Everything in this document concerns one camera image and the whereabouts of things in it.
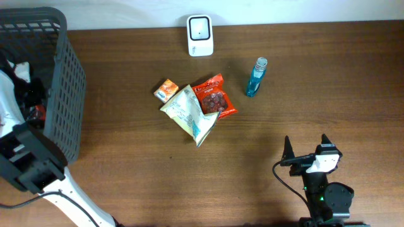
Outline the red snack bag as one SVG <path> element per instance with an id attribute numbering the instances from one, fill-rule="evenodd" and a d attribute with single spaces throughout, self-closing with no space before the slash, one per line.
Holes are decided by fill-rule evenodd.
<path id="1" fill-rule="evenodd" d="M 224 92 L 223 83 L 223 76 L 217 74 L 204 83 L 192 87 L 204 114 L 219 112 L 221 119 L 238 112 Z"/>

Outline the cream chips bag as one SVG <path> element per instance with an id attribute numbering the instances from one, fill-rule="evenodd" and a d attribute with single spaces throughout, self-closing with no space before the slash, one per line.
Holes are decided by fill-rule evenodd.
<path id="1" fill-rule="evenodd" d="M 166 113 L 192 136 L 197 148 L 214 128 L 220 116 L 220 112 L 203 113 L 199 100 L 190 85 L 176 93 L 160 111 Z"/>

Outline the small orange box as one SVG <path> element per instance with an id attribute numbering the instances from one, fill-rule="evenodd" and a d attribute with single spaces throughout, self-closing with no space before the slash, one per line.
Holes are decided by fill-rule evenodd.
<path id="1" fill-rule="evenodd" d="M 163 103 L 167 103 L 178 91 L 179 87 L 170 79 L 166 79 L 164 83 L 154 92 L 154 95 Z"/>

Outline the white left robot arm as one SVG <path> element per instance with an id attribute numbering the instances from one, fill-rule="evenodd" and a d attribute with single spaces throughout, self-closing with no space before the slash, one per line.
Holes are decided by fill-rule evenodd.
<path id="1" fill-rule="evenodd" d="M 34 198 L 3 209 L 18 209 L 40 199 L 55 205 L 77 226 L 119 226 L 119 222 L 99 208 L 78 186 L 68 169 L 68 161 L 51 140 L 23 117 L 18 100 L 36 104 L 42 91 L 33 81 L 19 77 L 22 64 L 1 60 L 1 177 Z"/>

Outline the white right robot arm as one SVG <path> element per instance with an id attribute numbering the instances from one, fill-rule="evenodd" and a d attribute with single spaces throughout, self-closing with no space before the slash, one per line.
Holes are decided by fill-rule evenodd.
<path id="1" fill-rule="evenodd" d="M 365 227 L 365 223 L 347 223 L 350 206 L 354 198 L 353 188 L 340 182 L 329 183 L 327 175 L 338 168 L 343 157 L 341 151 L 325 134 L 314 153 L 304 156 L 294 154 L 290 139 L 285 136 L 282 158 L 272 167 L 275 178 L 286 188 L 300 197 L 309 211 L 308 218 L 300 218 L 299 226 L 339 226 Z M 302 195 L 285 183 L 275 171 L 277 166 L 288 166 L 291 177 L 302 177 Z"/>

